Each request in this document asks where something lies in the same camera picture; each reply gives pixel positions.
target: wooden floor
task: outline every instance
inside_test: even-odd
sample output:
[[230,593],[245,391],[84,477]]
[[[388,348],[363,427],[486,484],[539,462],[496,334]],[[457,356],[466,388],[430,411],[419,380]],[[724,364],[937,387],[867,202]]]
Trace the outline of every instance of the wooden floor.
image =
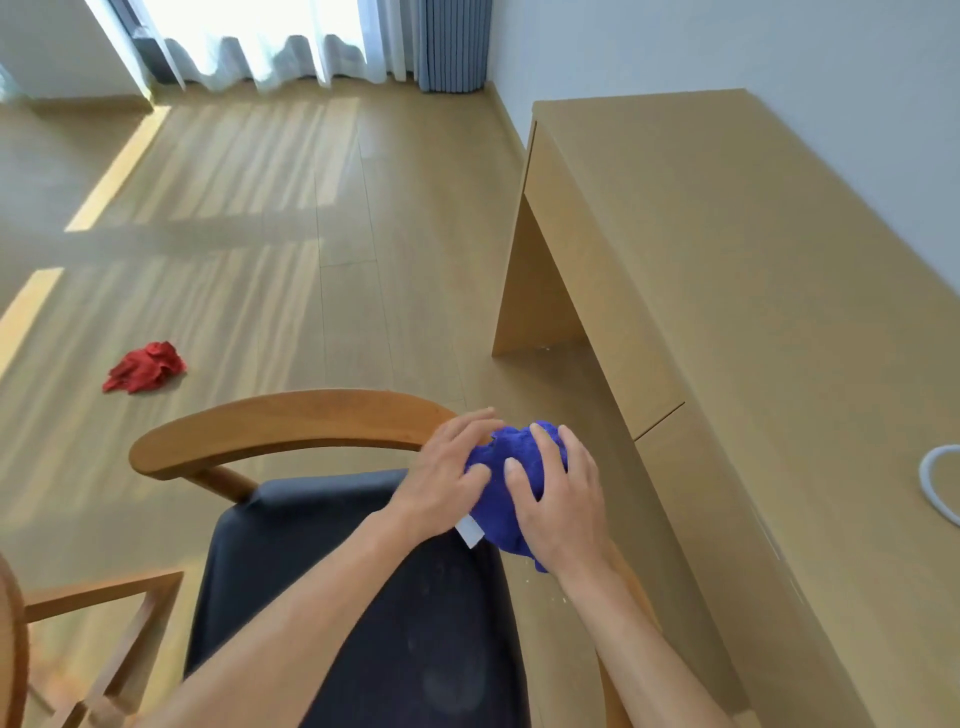
[[[131,442],[250,395],[385,388],[571,425],[670,633],[692,582],[591,350],[490,358],[521,165],[490,98],[338,80],[160,103],[169,110],[146,120],[0,110],[0,310],[12,312],[0,324],[0,550],[22,585],[186,569],[147,692],[156,704],[180,680],[226,504],[136,475]],[[176,344],[188,375],[148,396],[101,394],[118,358],[156,339]],[[265,479],[408,458],[335,449],[242,469]],[[652,516],[638,527],[624,510]],[[537,724],[600,725],[576,615],[551,577],[506,565]],[[53,620],[35,639],[82,684],[132,609]]]

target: red cloth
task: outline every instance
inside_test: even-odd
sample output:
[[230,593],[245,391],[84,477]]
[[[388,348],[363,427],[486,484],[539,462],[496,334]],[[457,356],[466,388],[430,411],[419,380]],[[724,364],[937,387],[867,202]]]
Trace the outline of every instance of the red cloth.
[[171,376],[186,372],[186,364],[169,341],[155,341],[128,352],[104,382],[104,392],[126,389],[130,394],[162,387]]

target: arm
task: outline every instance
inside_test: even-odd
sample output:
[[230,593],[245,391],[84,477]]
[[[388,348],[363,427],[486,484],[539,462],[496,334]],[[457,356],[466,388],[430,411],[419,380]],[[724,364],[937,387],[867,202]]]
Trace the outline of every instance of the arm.
[[490,480],[464,474],[503,426],[481,410],[437,430],[390,504],[277,597],[177,688],[143,728],[296,728],[354,624],[415,546],[465,516]]
[[557,576],[593,638],[634,726],[732,728],[680,656],[634,602],[605,557],[610,537],[603,491],[593,458],[567,427],[567,472],[560,450],[539,425],[530,425],[543,459],[544,489],[534,500],[522,466],[508,460],[505,475],[524,538]]

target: forearm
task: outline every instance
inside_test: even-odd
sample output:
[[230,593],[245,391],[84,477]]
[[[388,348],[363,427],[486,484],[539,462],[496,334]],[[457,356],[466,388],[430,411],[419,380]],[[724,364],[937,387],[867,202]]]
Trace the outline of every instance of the forearm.
[[350,630],[415,544],[388,510],[368,516],[141,725],[300,725]]
[[583,570],[561,578],[561,586],[593,638],[636,728],[732,728],[612,569]]

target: wooden chair frame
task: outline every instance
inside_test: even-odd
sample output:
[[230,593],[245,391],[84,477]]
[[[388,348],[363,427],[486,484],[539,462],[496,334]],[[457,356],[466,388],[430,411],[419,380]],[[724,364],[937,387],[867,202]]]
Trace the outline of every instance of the wooden chair frame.
[[[234,503],[258,483],[226,463],[293,449],[358,447],[419,450],[442,423],[456,417],[435,402],[398,392],[322,389],[284,392],[222,404],[161,425],[130,451],[138,473],[157,480],[182,477]],[[611,543],[608,558],[640,609],[657,622],[643,587]],[[631,725],[600,662],[609,728]]]
[[[69,587],[57,587],[24,595],[7,562],[0,557],[0,582],[8,612],[0,630],[4,659],[10,660],[7,685],[0,694],[0,717],[5,728],[19,728],[23,721],[28,692],[52,713],[44,728],[76,728],[89,717],[102,728],[119,728],[134,718],[142,688],[129,694],[131,678],[156,656],[159,635],[166,626],[170,609],[183,578],[181,570],[157,570],[137,576]],[[143,594],[143,602],[120,638],[107,664],[86,694],[77,689],[54,666],[31,655],[28,625],[76,612],[86,607]]]

